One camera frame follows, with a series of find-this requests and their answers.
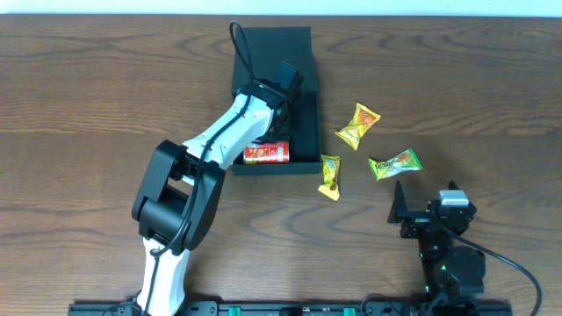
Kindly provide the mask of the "red Pringles can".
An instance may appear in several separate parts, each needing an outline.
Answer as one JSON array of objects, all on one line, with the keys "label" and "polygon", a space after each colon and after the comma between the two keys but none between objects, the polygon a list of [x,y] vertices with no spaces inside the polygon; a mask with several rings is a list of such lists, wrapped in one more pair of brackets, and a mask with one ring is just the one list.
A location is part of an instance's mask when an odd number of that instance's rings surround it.
[{"label": "red Pringles can", "polygon": [[288,141],[251,143],[245,147],[243,152],[245,164],[283,164],[289,161]]}]

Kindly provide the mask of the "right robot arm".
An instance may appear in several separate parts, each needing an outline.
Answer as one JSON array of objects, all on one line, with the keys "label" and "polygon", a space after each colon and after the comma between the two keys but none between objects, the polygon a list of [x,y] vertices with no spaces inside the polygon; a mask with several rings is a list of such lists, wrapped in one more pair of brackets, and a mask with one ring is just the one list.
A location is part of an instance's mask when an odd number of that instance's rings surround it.
[{"label": "right robot arm", "polygon": [[456,246],[477,208],[454,182],[428,201],[423,211],[410,211],[400,182],[395,185],[387,222],[401,224],[400,237],[416,239],[427,297],[402,313],[419,315],[477,315],[473,297],[484,291],[485,255],[468,246]]}]

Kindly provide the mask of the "yellow Apollo cake packet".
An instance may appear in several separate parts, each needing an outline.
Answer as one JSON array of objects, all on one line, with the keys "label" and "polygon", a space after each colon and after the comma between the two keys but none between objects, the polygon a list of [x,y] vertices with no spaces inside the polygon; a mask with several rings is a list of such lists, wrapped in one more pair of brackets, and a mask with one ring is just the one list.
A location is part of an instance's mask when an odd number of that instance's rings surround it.
[{"label": "yellow Apollo cake packet", "polygon": [[318,191],[337,201],[340,198],[340,191],[338,186],[338,175],[341,166],[341,158],[339,156],[331,156],[323,154],[322,159],[322,174],[324,183],[319,186]]}]

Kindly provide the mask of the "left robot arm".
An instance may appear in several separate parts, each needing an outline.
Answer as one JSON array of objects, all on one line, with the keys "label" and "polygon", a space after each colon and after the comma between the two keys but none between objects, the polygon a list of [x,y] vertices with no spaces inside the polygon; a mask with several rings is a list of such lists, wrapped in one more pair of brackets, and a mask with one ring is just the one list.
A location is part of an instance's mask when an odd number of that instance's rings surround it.
[{"label": "left robot arm", "polygon": [[179,311],[190,252],[210,229],[228,167],[246,146],[288,118],[302,82],[300,76],[253,79],[200,135],[181,145],[164,140],[155,149],[132,209],[147,252],[137,297],[140,314]]}]

